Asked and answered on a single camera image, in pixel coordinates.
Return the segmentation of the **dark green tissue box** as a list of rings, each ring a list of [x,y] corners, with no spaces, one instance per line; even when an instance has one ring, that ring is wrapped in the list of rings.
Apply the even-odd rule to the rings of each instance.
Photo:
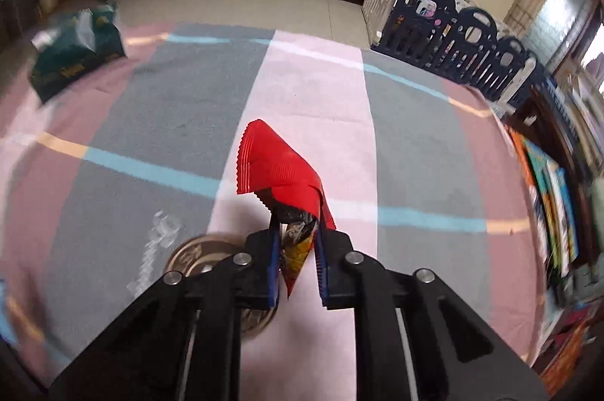
[[[29,81],[45,103],[85,75],[126,56],[118,5],[106,2],[60,17],[32,39]]]

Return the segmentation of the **dark wooden side table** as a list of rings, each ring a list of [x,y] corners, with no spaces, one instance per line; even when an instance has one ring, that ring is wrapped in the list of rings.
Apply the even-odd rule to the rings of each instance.
[[[592,209],[593,178],[568,109],[550,85],[542,84],[531,87],[528,98],[504,120],[563,169],[578,243],[578,256],[571,262],[574,299],[601,299],[603,254]]]

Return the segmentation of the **navy white baby fence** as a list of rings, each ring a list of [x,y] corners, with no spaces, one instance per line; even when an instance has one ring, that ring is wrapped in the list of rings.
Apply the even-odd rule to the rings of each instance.
[[[553,91],[552,75],[511,30],[474,0],[364,0],[371,48],[520,108]]]

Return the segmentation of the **red chip bag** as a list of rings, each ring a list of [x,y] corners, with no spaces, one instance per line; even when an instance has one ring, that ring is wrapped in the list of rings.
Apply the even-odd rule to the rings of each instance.
[[[236,192],[253,193],[277,216],[280,272],[290,293],[313,248],[319,225],[335,230],[322,180],[314,169],[268,124],[250,122],[236,157]]]

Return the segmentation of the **striped pink grey tablecloth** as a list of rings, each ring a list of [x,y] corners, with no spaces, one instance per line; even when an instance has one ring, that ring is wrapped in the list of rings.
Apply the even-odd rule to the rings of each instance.
[[[6,180],[1,266],[15,310],[1,313],[1,358],[35,398],[38,373],[65,345],[43,324],[50,296],[108,302],[73,271],[50,272],[59,222],[83,222],[111,261],[86,265],[112,277],[143,223],[134,207],[153,190],[161,209],[193,203],[194,223],[240,234],[286,210],[324,228],[323,255],[348,233],[366,257],[418,249],[418,230],[487,246],[478,277],[489,309],[473,313],[446,276],[394,278],[393,304],[410,337],[424,400],[544,400],[524,363],[536,326],[538,281],[523,169],[515,141],[474,89],[436,89],[397,75],[397,63],[315,37],[249,30],[205,36],[154,28],[103,56],[62,69],[27,66],[23,77],[46,125],[26,137]]]

